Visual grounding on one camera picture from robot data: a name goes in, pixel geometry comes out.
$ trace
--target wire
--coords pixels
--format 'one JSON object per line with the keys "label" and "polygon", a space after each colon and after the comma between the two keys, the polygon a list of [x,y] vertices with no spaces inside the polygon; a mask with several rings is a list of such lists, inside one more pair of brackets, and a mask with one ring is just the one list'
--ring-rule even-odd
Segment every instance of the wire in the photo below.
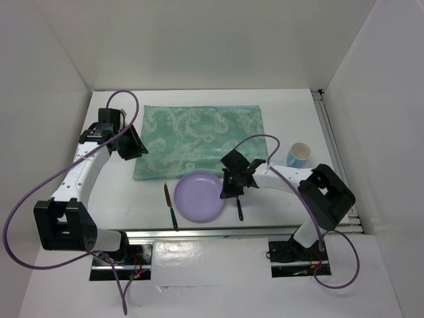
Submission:
{"label": "wire", "polygon": [[342,237],[344,237],[344,239],[347,240],[347,242],[349,243],[350,247],[352,248],[353,254],[355,254],[355,258],[356,258],[356,271],[355,271],[355,274],[354,274],[354,276],[352,277],[351,280],[349,280],[347,283],[345,283],[343,285],[339,285],[339,286],[327,285],[327,284],[324,284],[317,277],[317,273],[318,273],[319,269],[322,268],[323,266],[326,266],[326,264],[322,264],[321,266],[316,267],[316,269],[314,269],[314,271],[313,271],[313,277],[318,282],[318,284],[320,284],[321,286],[323,286],[325,288],[329,288],[330,290],[341,290],[343,288],[346,288],[346,287],[352,285],[353,282],[358,278],[359,269],[360,269],[360,261],[359,261],[358,251],[355,249],[355,246],[353,245],[352,241],[345,234],[341,233],[338,230],[333,230],[333,232],[336,232],[337,234],[340,234]]}
{"label": "wire", "polygon": [[[316,220],[316,218],[315,218],[315,216],[313,215],[313,213],[312,213],[312,210],[309,208],[309,206],[308,206],[308,204],[305,202],[305,200],[303,200],[303,198],[302,198],[302,196],[300,195],[300,193],[298,192],[298,190],[289,182],[289,180],[287,180],[287,178],[286,177],[284,177],[281,173],[279,173],[279,171],[277,171],[276,169],[274,169],[271,165],[270,165],[270,161],[271,161],[271,158],[273,157],[273,155],[275,155],[275,153],[277,152],[277,150],[280,148],[280,140],[278,140],[278,138],[277,137],[275,137],[275,136],[272,136],[272,135],[270,135],[270,134],[254,134],[254,135],[252,135],[252,136],[250,136],[250,137],[247,137],[246,139],[244,139],[244,140],[242,140],[242,141],[240,141],[235,147],[234,147],[234,149],[237,149],[241,144],[243,144],[244,142],[246,142],[246,141],[248,141],[248,140],[250,140],[250,139],[252,139],[252,138],[255,138],[255,137],[268,137],[268,138],[272,138],[272,139],[274,139],[276,142],[277,142],[277,147],[274,149],[274,151],[273,152],[271,152],[271,154],[269,155],[269,157],[266,159],[266,164],[268,165],[268,167],[269,167],[269,169],[271,170],[271,171],[273,171],[273,173],[275,173],[277,176],[279,176],[281,179],[283,179],[283,181],[290,187],[290,189],[296,194],[296,196],[299,198],[299,200],[302,202],[302,204],[303,204],[303,206],[306,208],[306,211],[309,213],[309,216],[311,217],[311,219],[312,219],[312,222],[313,222],[313,224],[314,224],[314,226],[315,226],[315,230],[317,230],[317,234],[318,234],[318,241],[319,241],[319,250],[322,252],[322,251],[324,251],[324,237],[323,237],[323,235],[321,234],[321,231],[319,230],[319,226],[318,226],[318,222],[317,222],[317,220]],[[348,243],[349,243],[349,245],[350,245],[350,247],[352,248],[352,250],[353,250],[353,253],[355,254],[355,258],[356,258],[356,272],[355,272],[355,274],[354,274],[354,276],[353,276],[353,278],[350,280],[350,281],[348,281],[347,283],[345,283],[345,284],[343,284],[343,285],[340,285],[340,286],[331,286],[331,285],[327,285],[327,284],[324,284],[322,281],[320,281],[319,279],[318,279],[318,277],[317,277],[317,272],[318,272],[318,270],[320,269],[320,268],[322,268],[323,266],[326,266],[326,264],[322,264],[322,265],[320,265],[319,267],[316,267],[316,269],[313,271],[313,277],[315,278],[315,280],[318,282],[318,284],[320,284],[321,286],[323,286],[323,287],[326,287],[326,288],[329,288],[329,289],[331,289],[331,290],[341,290],[341,289],[343,289],[343,288],[345,288],[345,287],[348,287],[348,286],[350,286],[350,285],[352,285],[353,284],[353,282],[357,279],[357,277],[358,277],[358,275],[359,275],[359,268],[360,268],[360,261],[359,261],[359,255],[358,255],[358,252],[356,251],[356,249],[355,249],[355,246],[353,245],[353,243],[352,243],[352,241],[346,236],[346,235],[344,235],[343,233],[341,233],[340,231],[338,231],[338,230],[333,230],[333,232],[336,232],[336,233],[338,233],[338,234],[340,234],[342,237],[344,237],[347,241],[348,241]]]}
{"label": "wire", "polygon": [[[129,124],[124,127],[118,134],[116,134],[114,137],[110,138],[108,141],[104,142],[103,144],[100,144],[99,146],[97,146],[96,148],[94,148],[92,151],[88,152],[87,154],[85,154],[84,156],[82,156],[80,159],[72,162],[72,164],[70,164],[68,167],[60,170],[59,172],[56,172],[53,176],[45,179],[43,182],[39,183],[38,185],[36,185],[34,188],[32,188],[28,193],[26,193],[17,203],[16,205],[13,207],[12,211],[9,213],[8,217],[6,218],[5,221],[5,225],[3,227],[3,245],[5,247],[5,250],[7,252],[7,254],[19,265],[25,267],[25,268],[29,268],[31,270],[51,270],[54,268],[59,268],[68,264],[71,264],[77,260],[80,260],[88,255],[93,255],[94,252],[88,252],[85,254],[82,254],[78,257],[75,257],[71,260],[67,260],[66,262],[63,263],[59,263],[59,264],[55,264],[55,265],[50,265],[50,266],[35,266],[32,264],[28,264],[22,260],[20,260],[11,250],[11,247],[9,245],[9,240],[7,238],[7,231],[9,230],[9,225],[11,224],[12,218],[15,215],[15,213],[18,211],[19,207],[37,190],[39,190],[40,188],[44,187],[46,184],[48,184],[49,182],[51,182],[52,180],[56,179],[58,176],[61,176],[62,174],[64,174],[65,172],[71,170],[73,167],[77,166],[78,164],[80,164],[83,160],[89,158],[92,154],[94,154],[95,152],[97,152],[98,150],[100,150],[101,148],[103,148],[104,146],[107,146],[108,144],[116,141],[118,138],[120,138],[121,136],[123,136],[125,134],[125,132],[127,130],[130,129],[131,125],[135,122],[135,119],[137,118],[138,115],[138,111],[140,109],[140,104],[138,102],[137,96],[131,92],[131,91],[127,91],[125,89],[122,90],[118,90],[116,92],[114,92],[109,99],[107,100],[106,103],[106,108],[109,107],[109,104],[112,100],[112,98],[114,98],[114,96],[116,96],[117,94],[120,93],[128,93],[130,94],[132,97],[134,97],[135,100],[135,113],[134,113],[134,117],[131,119],[131,121],[129,122]],[[119,293],[121,295],[122,301],[123,301],[123,310],[124,310],[124,314],[127,315],[127,305],[125,303],[125,299],[123,297],[123,292],[122,292],[122,287],[119,283],[119,278],[118,278],[118,274],[117,271],[115,269],[115,266],[113,264],[113,261],[109,258],[109,256],[107,256],[104,252],[100,252],[100,254],[104,257],[106,257],[106,259],[108,259],[108,262],[110,263],[110,265],[112,266],[112,271],[113,274],[115,276],[115,279],[117,281],[118,284],[118,288],[119,288]]]}
{"label": "wire", "polygon": [[252,139],[252,138],[256,138],[256,137],[268,137],[268,138],[272,138],[277,142],[277,147],[275,147],[274,151],[271,152],[271,154],[268,156],[268,158],[266,159],[266,164],[268,165],[269,169],[271,171],[273,171],[273,173],[275,173],[277,176],[279,176],[281,179],[283,179],[283,181],[289,186],[289,188],[293,191],[294,194],[296,194],[296,196],[299,198],[299,200],[301,201],[301,203],[303,204],[303,206],[305,207],[306,211],[309,214],[309,217],[312,220],[313,226],[315,227],[315,230],[317,231],[317,235],[318,235],[318,241],[319,241],[319,250],[322,252],[324,251],[324,239],[323,239],[323,235],[321,234],[321,231],[319,229],[318,226],[318,222],[314,216],[314,214],[312,213],[311,208],[308,206],[308,204],[306,203],[306,201],[302,198],[302,196],[300,195],[299,191],[294,187],[294,185],[287,180],[287,178],[285,176],[283,176],[281,173],[279,173],[279,171],[277,171],[276,169],[274,169],[271,164],[271,158],[273,157],[273,155],[275,155],[275,153],[277,152],[277,150],[280,148],[280,140],[275,137],[272,136],[271,134],[254,134],[250,137],[247,137],[246,139],[240,141],[235,147],[234,149],[237,149],[241,144],[245,143],[246,141]]}

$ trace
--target blue cup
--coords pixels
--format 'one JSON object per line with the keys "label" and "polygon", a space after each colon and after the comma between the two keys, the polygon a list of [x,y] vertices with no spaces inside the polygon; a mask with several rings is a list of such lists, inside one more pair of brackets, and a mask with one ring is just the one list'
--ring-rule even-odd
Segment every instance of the blue cup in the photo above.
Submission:
{"label": "blue cup", "polygon": [[302,168],[310,157],[310,147],[303,142],[297,142],[290,147],[287,154],[287,167]]}

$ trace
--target black handle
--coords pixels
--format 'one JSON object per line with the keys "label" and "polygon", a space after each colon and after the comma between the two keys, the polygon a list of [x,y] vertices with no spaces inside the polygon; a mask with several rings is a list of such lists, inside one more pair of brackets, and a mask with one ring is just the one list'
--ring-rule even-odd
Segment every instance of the black handle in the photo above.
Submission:
{"label": "black handle", "polygon": [[238,210],[238,218],[240,219],[240,221],[243,221],[244,220],[243,211],[241,211],[241,203],[239,198],[237,198],[237,210]]}
{"label": "black handle", "polygon": [[171,209],[171,218],[172,218],[172,225],[174,226],[174,229],[178,229],[177,219],[175,218],[174,209]]}

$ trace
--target patterned fabric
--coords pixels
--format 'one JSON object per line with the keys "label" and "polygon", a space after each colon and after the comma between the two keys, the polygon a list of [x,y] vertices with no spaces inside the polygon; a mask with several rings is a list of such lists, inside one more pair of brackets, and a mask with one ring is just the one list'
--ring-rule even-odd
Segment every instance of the patterned fabric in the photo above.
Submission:
{"label": "patterned fabric", "polygon": [[[180,178],[196,170],[222,177],[220,159],[244,138],[263,133],[259,106],[144,106],[141,140],[149,153],[137,158],[133,179]],[[238,151],[249,161],[268,157],[262,137]]]}

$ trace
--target wall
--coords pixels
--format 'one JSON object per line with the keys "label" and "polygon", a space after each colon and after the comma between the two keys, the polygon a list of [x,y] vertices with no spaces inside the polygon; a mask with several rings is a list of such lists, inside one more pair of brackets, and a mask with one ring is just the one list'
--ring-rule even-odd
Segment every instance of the wall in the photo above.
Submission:
{"label": "wall", "polygon": [[424,316],[424,6],[378,0],[325,92],[358,210],[405,317]]}
{"label": "wall", "polygon": [[[31,187],[72,158],[90,91],[31,0],[0,1],[0,224]],[[34,264],[40,246],[32,207],[40,190],[11,225],[12,249]],[[0,247],[0,317],[19,314],[31,271]]]}
{"label": "wall", "polygon": [[375,0],[35,0],[93,90],[324,88]]}

